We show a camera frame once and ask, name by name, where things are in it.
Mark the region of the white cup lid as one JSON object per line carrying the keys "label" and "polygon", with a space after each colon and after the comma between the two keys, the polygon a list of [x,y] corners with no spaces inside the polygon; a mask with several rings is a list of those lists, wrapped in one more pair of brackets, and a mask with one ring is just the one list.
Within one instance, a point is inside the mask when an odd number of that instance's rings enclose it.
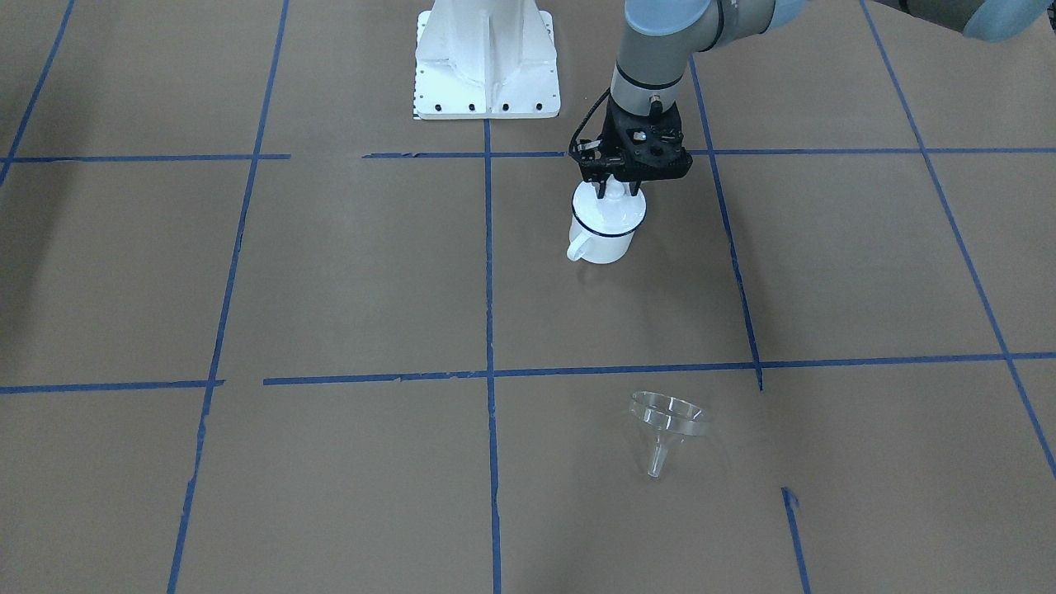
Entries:
{"label": "white cup lid", "polygon": [[634,225],[633,217],[644,215],[645,218],[648,202],[644,191],[640,189],[639,194],[631,196],[629,183],[610,177],[603,200],[596,199],[595,187],[589,181],[578,184],[571,199],[571,210],[597,233],[619,234]]}

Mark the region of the clear plastic funnel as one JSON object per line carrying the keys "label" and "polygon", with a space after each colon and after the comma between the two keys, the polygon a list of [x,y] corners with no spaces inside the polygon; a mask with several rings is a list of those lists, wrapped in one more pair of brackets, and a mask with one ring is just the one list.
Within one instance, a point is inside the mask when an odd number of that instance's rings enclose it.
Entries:
{"label": "clear plastic funnel", "polygon": [[714,422],[714,415],[697,403],[652,391],[631,394],[629,414],[648,433],[650,451],[645,470],[653,480],[661,477],[678,445],[691,437],[708,437]]}

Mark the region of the white enamel cup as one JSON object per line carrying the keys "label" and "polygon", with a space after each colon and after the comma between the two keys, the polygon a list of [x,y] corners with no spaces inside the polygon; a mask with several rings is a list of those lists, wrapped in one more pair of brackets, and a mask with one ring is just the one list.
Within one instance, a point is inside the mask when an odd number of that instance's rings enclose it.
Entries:
{"label": "white enamel cup", "polygon": [[621,259],[631,245],[634,234],[644,222],[644,215],[633,217],[633,226],[625,233],[597,233],[591,226],[581,221],[573,211],[573,222],[569,230],[569,244],[566,257],[569,261],[587,261],[589,263],[610,264]]}

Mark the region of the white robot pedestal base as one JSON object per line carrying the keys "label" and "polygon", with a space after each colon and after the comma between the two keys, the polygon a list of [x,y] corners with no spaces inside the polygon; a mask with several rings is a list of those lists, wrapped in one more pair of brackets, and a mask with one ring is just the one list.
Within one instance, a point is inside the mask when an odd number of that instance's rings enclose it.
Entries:
{"label": "white robot pedestal base", "polygon": [[435,1],[416,22],[419,120],[554,118],[554,19],[535,1]]}

